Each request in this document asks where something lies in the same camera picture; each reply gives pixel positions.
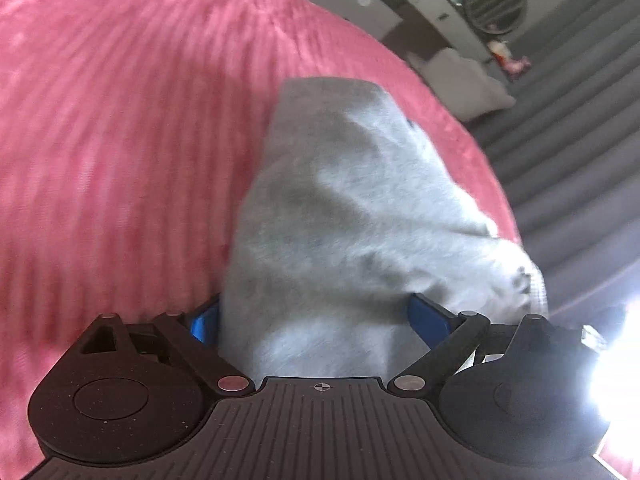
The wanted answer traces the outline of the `grey pants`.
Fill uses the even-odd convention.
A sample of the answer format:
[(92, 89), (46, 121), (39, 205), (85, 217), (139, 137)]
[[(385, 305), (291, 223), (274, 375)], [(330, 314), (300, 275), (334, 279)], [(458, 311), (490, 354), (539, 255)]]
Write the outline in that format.
[(536, 264), (385, 90), (287, 81), (233, 237), (221, 356), (255, 380), (390, 379), (427, 350), (415, 292), (496, 323), (548, 311)]

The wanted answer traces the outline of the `pink ribbed bedspread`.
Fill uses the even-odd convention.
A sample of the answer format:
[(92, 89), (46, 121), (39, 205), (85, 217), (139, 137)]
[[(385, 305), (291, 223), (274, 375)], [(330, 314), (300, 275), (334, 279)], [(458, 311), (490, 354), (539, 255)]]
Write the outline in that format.
[(465, 128), (416, 73), (304, 0), (1, 0), (1, 474), (40, 461), (27, 401), (91, 315), (219, 283), (280, 83), (377, 82), (516, 234)]

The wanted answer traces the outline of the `red white plush toy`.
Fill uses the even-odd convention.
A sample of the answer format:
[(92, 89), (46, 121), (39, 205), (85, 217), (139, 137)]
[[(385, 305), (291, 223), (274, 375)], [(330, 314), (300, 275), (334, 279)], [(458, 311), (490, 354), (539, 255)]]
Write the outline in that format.
[(501, 69), (511, 78), (518, 78), (530, 70), (532, 63), (526, 56), (514, 58), (508, 45), (499, 40), (491, 40), (487, 47)]

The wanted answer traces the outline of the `round vanity mirror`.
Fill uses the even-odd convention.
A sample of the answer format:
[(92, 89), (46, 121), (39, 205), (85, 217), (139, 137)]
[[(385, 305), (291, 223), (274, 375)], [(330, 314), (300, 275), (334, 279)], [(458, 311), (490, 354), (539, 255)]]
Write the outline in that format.
[(527, 0), (463, 0), (462, 8), (470, 25), (481, 34), (510, 34), (524, 22)]

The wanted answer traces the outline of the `white vanity desk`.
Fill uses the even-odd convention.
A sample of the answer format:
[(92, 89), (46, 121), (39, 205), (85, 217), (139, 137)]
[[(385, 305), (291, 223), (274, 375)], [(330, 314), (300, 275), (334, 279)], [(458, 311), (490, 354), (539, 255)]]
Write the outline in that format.
[(495, 62), (485, 41), (472, 29), (462, 13), (461, 0), (406, 0), (439, 32), (450, 47), (464, 58), (482, 64)]

